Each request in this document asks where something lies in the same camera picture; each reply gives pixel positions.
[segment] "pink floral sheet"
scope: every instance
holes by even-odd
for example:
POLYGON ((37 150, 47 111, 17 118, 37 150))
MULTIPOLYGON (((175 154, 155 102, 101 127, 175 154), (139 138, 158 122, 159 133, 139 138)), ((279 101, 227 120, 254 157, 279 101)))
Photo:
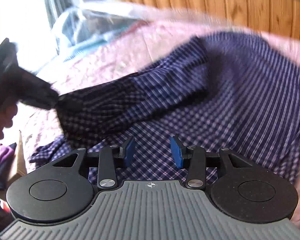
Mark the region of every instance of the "pink floral sheet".
MULTIPOLYGON (((173 48, 187 42, 190 37, 203 36, 224 30, 215 27, 185 22, 138 22, 120 38, 97 49, 78 62, 51 64, 39 73, 39 77, 53 83, 53 88, 61 94, 77 89, 109 82, 136 72, 153 61, 164 57, 173 48)), ((227 28, 233 31, 248 29, 227 28)), ((300 66, 300 42, 260 33, 270 45, 282 54, 294 60, 300 66)), ((29 106, 19 106, 14 122, 22 132, 25 159, 38 146, 50 143, 62 133, 56 112, 45 111, 29 106)), ((27 163, 28 172, 34 169, 27 163)), ((299 194, 299 203, 292 221, 300 228, 300 172, 295 187, 299 194)))

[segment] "gray plastic base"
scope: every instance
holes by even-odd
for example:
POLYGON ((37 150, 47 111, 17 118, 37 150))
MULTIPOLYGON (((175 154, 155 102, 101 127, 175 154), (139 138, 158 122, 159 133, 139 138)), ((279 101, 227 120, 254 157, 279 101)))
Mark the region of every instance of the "gray plastic base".
POLYGON ((3 240, 299 240, 300 230, 288 219, 249 224, 217 210, 200 190, 179 181, 125 181, 101 192, 81 216, 55 226, 14 222, 3 240))

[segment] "plaid shirt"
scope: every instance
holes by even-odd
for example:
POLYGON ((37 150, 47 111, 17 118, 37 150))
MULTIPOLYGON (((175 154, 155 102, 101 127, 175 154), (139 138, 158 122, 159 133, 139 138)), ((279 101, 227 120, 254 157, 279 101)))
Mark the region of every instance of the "plaid shirt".
MULTIPOLYGON (((300 68, 258 36, 194 37, 166 58, 121 79, 65 95, 82 111, 57 109, 64 135, 37 148, 37 167, 71 148, 98 151, 136 140, 119 180, 184 180, 170 136, 216 152, 229 147, 293 182, 300 159, 300 68)), ((96 183, 97 169, 89 180, 96 183)), ((207 181, 217 179, 207 169, 207 181)))

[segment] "white wall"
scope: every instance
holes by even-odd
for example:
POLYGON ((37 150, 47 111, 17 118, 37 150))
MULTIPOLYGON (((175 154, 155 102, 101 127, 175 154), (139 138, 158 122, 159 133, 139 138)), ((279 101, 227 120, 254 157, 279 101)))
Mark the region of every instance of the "white wall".
POLYGON ((20 66, 35 70, 56 55, 44 0, 0 0, 0 43, 18 43, 20 66))

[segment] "wood paneling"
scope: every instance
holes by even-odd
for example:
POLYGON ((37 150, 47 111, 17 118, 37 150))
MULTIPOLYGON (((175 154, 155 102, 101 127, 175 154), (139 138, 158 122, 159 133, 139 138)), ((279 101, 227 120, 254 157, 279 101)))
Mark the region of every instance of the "wood paneling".
POLYGON ((158 8, 189 8, 236 25, 300 39, 300 0, 126 0, 158 8))

